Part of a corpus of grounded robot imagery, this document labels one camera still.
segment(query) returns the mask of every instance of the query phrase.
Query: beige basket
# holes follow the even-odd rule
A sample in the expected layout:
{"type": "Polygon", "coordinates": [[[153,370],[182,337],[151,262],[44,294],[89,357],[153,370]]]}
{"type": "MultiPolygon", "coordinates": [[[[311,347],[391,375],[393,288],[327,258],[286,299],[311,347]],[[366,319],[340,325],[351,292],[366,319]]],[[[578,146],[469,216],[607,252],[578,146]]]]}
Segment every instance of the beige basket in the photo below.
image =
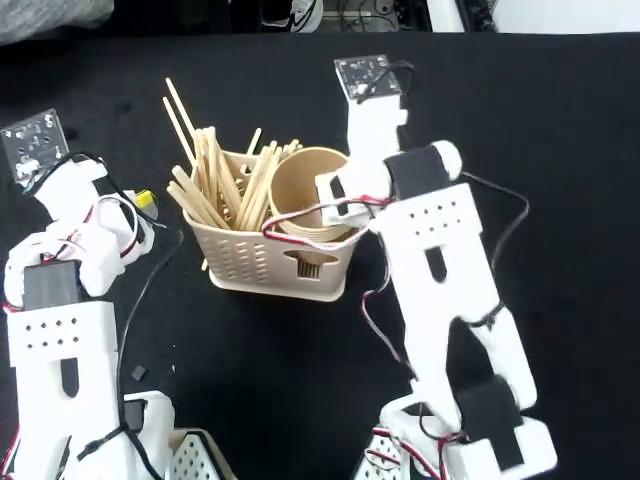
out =
{"type": "MultiPolygon", "coordinates": [[[[244,172],[252,169],[257,156],[225,152],[244,172]]],[[[191,178],[197,183],[196,171],[191,178]]],[[[244,188],[249,176],[239,174],[236,183],[244,188]]],[[[332,302],[344,292],[347,267],[355,245],[330,254],[312,247],[291,245],[265,238],[260,232],[237,232],[209,227],[194,221],[183,211],[209,265],[214,285],[226,290],[281,295],[332,302]],[[300,258],[300,252],[314,263],[300,258]]]]}

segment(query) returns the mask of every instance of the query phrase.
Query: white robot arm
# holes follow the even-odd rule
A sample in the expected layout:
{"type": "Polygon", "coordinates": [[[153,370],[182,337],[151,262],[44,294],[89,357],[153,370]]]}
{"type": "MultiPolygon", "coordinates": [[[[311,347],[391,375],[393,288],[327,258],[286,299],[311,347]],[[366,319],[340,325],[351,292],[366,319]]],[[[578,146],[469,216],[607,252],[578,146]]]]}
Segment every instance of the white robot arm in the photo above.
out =
{"type": "Polygon", "coordinates": [[[151,249],[152,204],[145,216],[133,192],[99,194],[103,162],[68,152],[55,111],[0,136],[16,183],[54,220],[13,248],[5,267],[21,439],[11,478],[164,478],[173,457],[171,401],[145,392],[119,402],[113,304],[91,298],[104,295],[126,265],[151,249]],[[75,370],[75,391],[65,388],[65,370],[75,370]],[[123,407],[131,430],[122,426],[123,407]],[[100,444],[110,433],[113,438],[100,444]]]}
{"type": "MultiPolygon", "coordinates": [[[[454,183],[462,172],[458,150],[441,141],[399,152],[396,130],[406,114],[400,111],[402,92],[393,73],[398,64],[384,55],[335,63],[349,102],[351,161],[317,177],[320,203],[365,194],[394,199],[386,208],[370,207],[376,208],[373,220],[372,212],[358,205],[323,212],[326,223],[369,223],[385,246],[415,378],[412,395],[382,409],[381,425],[396,447],[408,442],[430,465],[443,463],[439,477],[522,479],[553,468],[557,460],[547,427],[520,416],[536,401],[535,383],[513,317],[496,290],[469,185],[454,183]],[[361,115],[367,104],[369,114],[361,115]],[[375,135],[369,128],[373,123],[375,135]],[[452,391],[446,373],[455,319],[472,328],[495,374],[462,392],[452,391]],[[428,407],[432,416],[405,413],[413,404],[428,407]]],[[[415,456],[398,458],[406,466],[415,456]]],[[[356,478],[365,478],[369,462],[365,455],[356,478]]]]}

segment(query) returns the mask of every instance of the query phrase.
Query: black table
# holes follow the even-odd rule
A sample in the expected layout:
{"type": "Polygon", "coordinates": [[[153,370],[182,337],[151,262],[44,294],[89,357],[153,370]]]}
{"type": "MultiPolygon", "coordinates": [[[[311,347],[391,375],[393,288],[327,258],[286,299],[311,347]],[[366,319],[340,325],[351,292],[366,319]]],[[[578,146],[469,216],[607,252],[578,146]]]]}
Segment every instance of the black table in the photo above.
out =
{"type": "MultiPolygon", "coordinates": [[[[99,40],[0,50],[0,125],[58,109],[75,147],[104,155],[120,183],[163,194],[183,153],[161,105],[163,76],[192,118],[242,150],[266,139],[346,148],[336,57],[385,52],[416,67],[409,131],[447,138],[468,170],[526,194],[530,219],[508,245],[497,283],[516,318],[560,465],[548,478],[613,477],[635,466],[640,233],[640,36],[427,34],[236,36],[99,40]]],[[[0,251],[47,217],[0,169],[0,251]]],[[[519,205],[474,187],[491,249],[519,205]]],[[[122,320],[156,252],[127,269],[110,297],[122,320]]],[[[230,293],[200,272],[193,236],[133,326],[129,391],[171,396],[177,425],[201,426],[236,474],[349,478],[380,407],[407,393],[407,376],[359,315],[382,274],[377,243],[357,248],[347,291],[317,304],[230,293]],[[133,366],[149,369],[141,383],[133,366]]],[[[428,314],[429,299],[425,299],[428,314]]],[[[392,289],[372,313],[392,339],[402,323],[392,289]]],[[[0,322],[0,444],[16,424],[15,378],[0,322]]],[[[455,382],[477,349],[452,342],[455,382]]],[[[425,348],[429,339],[425,338],[425,348]]]]}

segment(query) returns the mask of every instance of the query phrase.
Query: paper cup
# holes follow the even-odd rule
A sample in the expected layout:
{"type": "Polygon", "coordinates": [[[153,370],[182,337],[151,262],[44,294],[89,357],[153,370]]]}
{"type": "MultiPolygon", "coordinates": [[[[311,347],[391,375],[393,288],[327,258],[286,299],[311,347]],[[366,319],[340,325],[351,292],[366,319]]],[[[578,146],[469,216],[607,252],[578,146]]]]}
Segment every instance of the paper cup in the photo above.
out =
{"type": "MultiPolygon", "coordinates": [[[[287,157],[273,174],[269,188],[269,204],[274,216],[304,210],[317,204],[315,178],[346,165],[342,153],[323,147],[303,148],[287,157]]],[[[322,225],[320,211],[281,222],[286,233],[314,242],[331,242],[352,230],[349,225],[322,225]]]]}

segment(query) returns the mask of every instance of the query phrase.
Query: shoe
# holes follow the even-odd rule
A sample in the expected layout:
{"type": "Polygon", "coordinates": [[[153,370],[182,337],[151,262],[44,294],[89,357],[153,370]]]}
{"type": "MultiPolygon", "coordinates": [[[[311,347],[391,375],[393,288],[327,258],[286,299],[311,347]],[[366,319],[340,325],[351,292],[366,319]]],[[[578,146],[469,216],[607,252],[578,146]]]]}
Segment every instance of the shoe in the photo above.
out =
{"type": "Polygon", "coordinates": [[[262,25],[291,33],[315,32],[324,14],[323,0],[292,0],[288,18],[282,20],[262,20],[262,25]]]}

